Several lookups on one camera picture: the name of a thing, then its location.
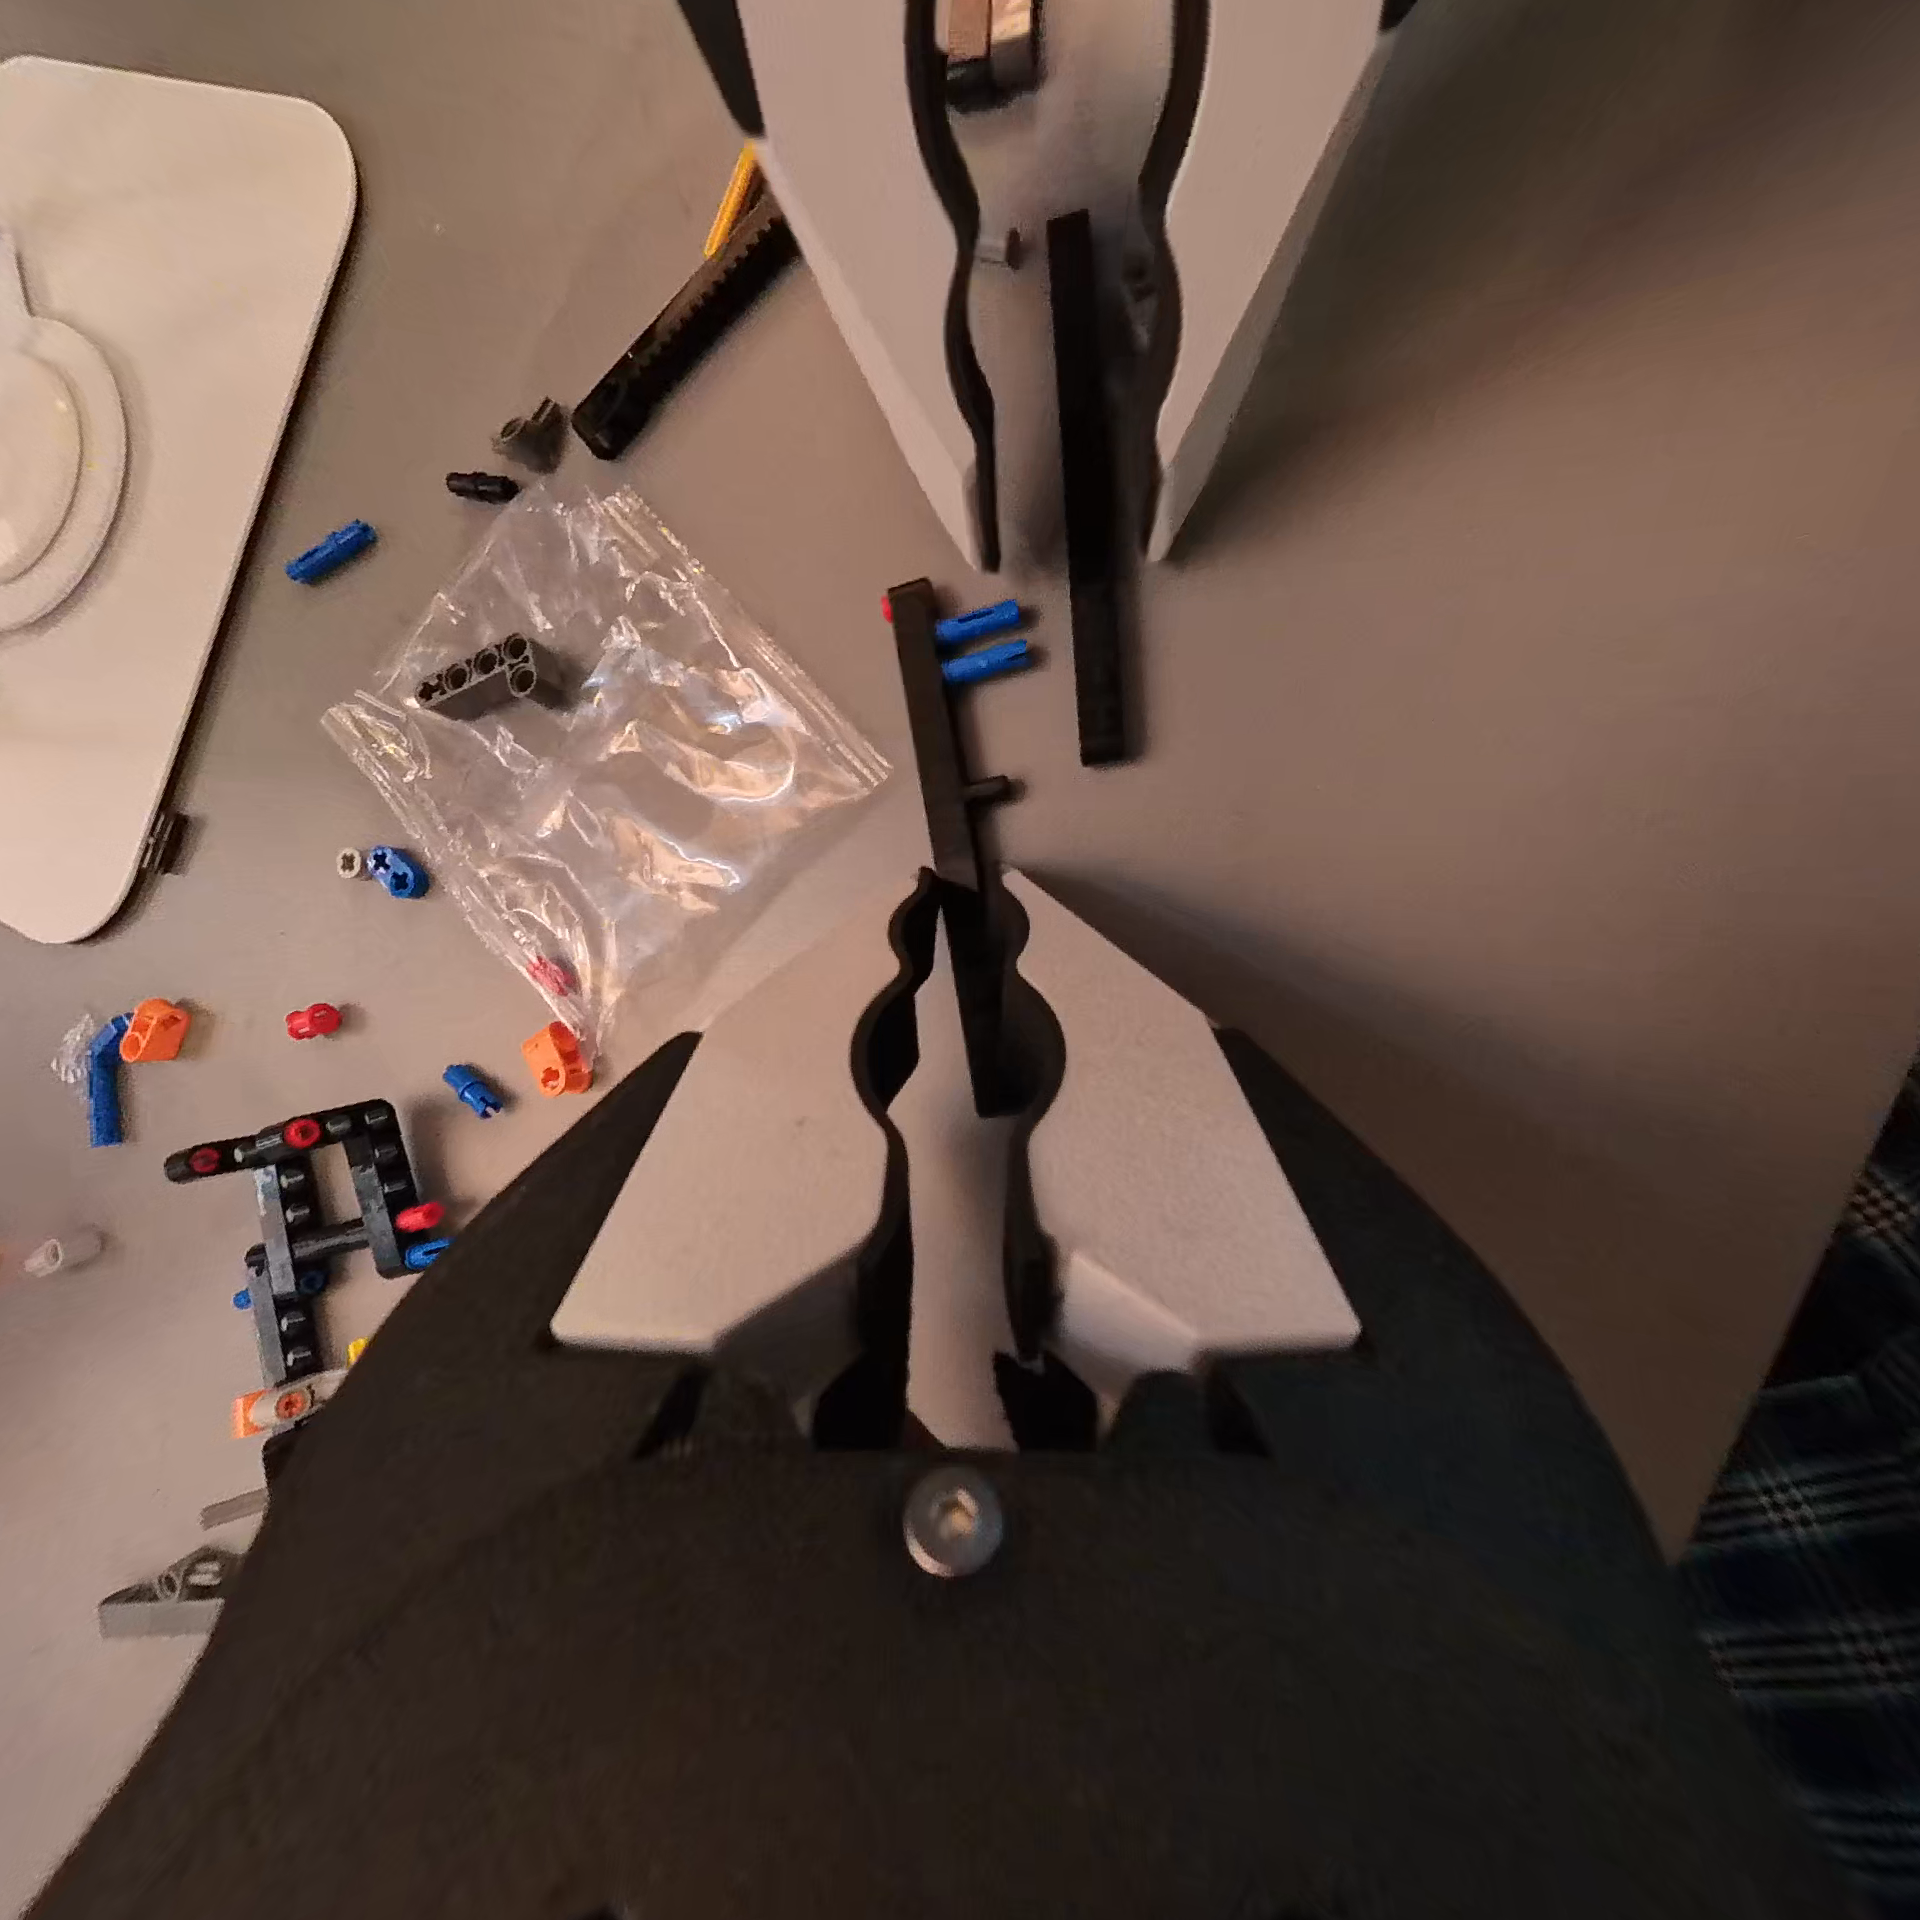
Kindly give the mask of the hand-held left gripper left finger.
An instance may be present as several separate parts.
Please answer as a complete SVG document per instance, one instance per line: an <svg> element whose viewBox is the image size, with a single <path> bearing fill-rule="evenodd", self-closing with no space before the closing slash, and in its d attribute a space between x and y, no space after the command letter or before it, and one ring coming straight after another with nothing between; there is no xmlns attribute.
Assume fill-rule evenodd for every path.
<svg viewBox="0 0 1920 1920"><path fill-rule="evenodd" d="M907 1428L907 1155L931 872L883 887L692 1042L550 1321L554 1342L777 1391L825 1448Z"/></svg>

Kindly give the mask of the long black lego beam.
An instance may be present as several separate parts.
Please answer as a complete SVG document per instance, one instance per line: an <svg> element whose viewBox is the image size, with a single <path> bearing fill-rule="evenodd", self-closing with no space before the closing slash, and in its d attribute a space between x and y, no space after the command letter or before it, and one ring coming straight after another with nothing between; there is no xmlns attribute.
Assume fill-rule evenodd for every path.
<svg viewBox="0 0 1920 1920"><path fill-rule="evenodd" d="M1076 757L1083 768L1131 755L1119 491L1100 324L1092 212L1052 216L1044 230L1061 528L1068 571Z"/></svg>

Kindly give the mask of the black lego gear rack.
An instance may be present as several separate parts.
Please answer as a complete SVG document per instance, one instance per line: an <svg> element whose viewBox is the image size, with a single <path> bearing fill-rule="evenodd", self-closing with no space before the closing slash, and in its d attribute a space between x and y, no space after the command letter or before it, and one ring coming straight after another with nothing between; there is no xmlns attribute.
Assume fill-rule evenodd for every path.
<svg viewBox="0 0 1920 1920"><path fill-rule="evenodd" d="M574 404L569 426L583 449L601 462L620 460L674 391L798 259L783 210L763 192L720 252L683 280Z"/></svg>

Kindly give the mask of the yellow lego axle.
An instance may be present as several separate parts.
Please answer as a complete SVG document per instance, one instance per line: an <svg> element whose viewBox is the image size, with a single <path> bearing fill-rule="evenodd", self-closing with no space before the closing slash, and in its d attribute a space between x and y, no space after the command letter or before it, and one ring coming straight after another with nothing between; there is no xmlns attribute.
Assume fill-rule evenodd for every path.
<svg viewBox="0 0 1920 1920"><path fill-rule="evenodd" d="M763 195L763 172L755 152L755 142L746 140L731 165L727 187L708 226L701 259L711 263L731 245L734 234L751 214Z"/></svg>

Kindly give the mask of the bent blue lego connector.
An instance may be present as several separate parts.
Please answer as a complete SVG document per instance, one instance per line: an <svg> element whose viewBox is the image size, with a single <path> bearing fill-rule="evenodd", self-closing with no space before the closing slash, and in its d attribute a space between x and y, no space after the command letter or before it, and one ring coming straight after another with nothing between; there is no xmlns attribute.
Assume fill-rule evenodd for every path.
<svg viewBox="0 0 1920 1920"><path fill-rule="evenodd" d="M126 1143L123 1040L129 1028L129 1013L107 1020L80 1017L52 1061L56 1080L81 1096L85 1140L93 1150Z"/></svg>

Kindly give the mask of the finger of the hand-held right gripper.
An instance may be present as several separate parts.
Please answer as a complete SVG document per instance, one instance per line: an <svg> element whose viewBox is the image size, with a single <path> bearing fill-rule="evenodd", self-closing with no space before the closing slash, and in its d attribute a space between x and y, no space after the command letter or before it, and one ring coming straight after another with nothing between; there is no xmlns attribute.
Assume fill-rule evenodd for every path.
<svg viewBox="0 0 1920 1920"><path fill-rule="evenodd" d="M931 3L741 3L758 152L925 502L1000 568L996 406L969 324L979 200Z"/></svg>
<svg viewBox="0 0 1920 1920"><path fill-rule="evenodd" d="M1178 3L1139 167L1129 421L1164 562L1248 398L1400 33L1398 4Z"/></svg>

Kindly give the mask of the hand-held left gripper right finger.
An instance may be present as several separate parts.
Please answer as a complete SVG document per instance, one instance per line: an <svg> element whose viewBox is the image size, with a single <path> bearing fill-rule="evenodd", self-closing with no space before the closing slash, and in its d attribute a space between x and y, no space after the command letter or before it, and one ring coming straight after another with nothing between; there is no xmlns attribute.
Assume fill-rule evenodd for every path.
<svg viewBox="0 0 1920 1920"><path fill-rule="evenodd" d="M1004 1148L988 1376L1013 1448L1092 1448L1147 1378L1360 1340L1226 1035L1013 869L974 910L974 1115Z"/></svg>

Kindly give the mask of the clear plastic zip bag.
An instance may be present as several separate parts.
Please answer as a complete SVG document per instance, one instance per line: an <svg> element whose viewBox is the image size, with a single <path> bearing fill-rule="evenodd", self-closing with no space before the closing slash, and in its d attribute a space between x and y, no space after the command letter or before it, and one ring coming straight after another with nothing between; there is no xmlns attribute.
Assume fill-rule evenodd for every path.
<svg viewBox="0 0 1920 1920"><path fill-rule="evenodd" d="M413 707L422 679L510 634L567 662L566 709ZM577 479L495 508L320 726L432 889L588 1052L629 990L731 949L891 774L636 489ZM571 967L577 997L540 993L538 955Z"/></svg>

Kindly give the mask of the black lego beam with red pin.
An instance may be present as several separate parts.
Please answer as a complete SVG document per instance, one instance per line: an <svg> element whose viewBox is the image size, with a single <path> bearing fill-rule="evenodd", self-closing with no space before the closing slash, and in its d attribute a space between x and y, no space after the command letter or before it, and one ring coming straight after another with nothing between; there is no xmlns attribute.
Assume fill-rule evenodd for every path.
<svg viewBox="0 0 1920 1920"><path fill-rule="evenodd" d="M1010 928L978 816L1010 801L1011 784L997 777L978 780L967 771L936 643L940 605L934 585L928 578L896 585L883 607L917 773L930 872L945 924L972 1105L981 1118L1010 1118L1019 1092L1019 1070L1006 1037Z"/></svg>

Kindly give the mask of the dark grey lego angle beam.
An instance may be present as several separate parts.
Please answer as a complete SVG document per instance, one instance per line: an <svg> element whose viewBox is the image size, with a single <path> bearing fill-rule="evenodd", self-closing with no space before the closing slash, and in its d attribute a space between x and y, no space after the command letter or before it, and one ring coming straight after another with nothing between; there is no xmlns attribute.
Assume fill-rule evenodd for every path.
<svg viewBox="0 0 1920 1920"><path fill-rule="evenodd" d="M567 662L531 636L508 634L415 683L411 704L425 717L473 723L508 709L563 710L576 693Z"/></svg>

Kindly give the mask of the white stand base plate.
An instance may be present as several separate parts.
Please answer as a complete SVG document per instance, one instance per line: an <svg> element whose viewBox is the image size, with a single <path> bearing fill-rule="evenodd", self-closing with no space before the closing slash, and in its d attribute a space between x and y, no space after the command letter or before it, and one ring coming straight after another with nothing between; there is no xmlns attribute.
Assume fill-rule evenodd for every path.
<svg viewBox="0 0 1920 1920"><path fill-rule="evenodd" d="M126 907L358 209L320 104L1 76L1 916Z"/></svg>

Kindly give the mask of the person's blue plaid shirt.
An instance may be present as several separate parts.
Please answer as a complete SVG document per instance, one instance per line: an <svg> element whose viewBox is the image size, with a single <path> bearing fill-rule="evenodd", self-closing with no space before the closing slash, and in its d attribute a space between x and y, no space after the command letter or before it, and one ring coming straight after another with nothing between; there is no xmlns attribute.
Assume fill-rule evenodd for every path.
<svg viewBox="0 0 1920 1920"><path fill-rule="evenodd" d="M1692 1631L1863 1917L1918 1914L1918 1066L1678 1561Z"/></svg>

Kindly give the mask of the black lego frame assembly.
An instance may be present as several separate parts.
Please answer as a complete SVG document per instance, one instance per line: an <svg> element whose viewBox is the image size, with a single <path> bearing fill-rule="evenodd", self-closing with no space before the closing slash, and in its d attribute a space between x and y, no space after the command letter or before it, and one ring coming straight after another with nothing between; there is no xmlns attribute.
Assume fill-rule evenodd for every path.
<svg viewBox="0 0 1920 1920"><path fill-rule="evenodd" d="M422 1276L452 1239L415 1180L396 1108L310 1108L249 1134L196 1143L161 1165L177 1189L245 1179L257 1239L241 1306L260 1387L232 1406L232 1434L269 1469L338 1394L350 1362L323 1357L322 1299L336 1269L365 1256L377 1278Z"/></svg>

